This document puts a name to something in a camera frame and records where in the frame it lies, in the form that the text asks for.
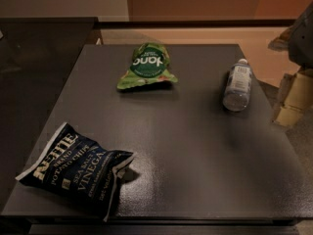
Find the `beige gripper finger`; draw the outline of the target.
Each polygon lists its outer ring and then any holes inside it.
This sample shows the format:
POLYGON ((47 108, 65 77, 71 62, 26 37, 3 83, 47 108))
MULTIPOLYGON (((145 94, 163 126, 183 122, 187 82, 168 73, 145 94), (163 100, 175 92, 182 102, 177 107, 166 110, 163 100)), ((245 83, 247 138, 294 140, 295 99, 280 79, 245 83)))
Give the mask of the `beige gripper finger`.
POLYGON ((300 69, 284 74, 274 106, 273 121, 281 126, 293 126, 313 106, 313 70, 300 69))

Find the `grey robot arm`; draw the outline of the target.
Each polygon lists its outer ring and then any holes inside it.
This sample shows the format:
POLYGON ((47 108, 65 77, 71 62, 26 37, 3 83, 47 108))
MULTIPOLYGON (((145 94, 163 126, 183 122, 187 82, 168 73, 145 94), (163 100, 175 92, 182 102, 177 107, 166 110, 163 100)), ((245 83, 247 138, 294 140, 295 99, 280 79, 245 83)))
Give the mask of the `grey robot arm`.
POLYGON ((287 51, 289 60, 299 65, 295 74, 284 74, 273 115, 277 124, 293 126, 313 106, 313 2, 268 48, 287 51))

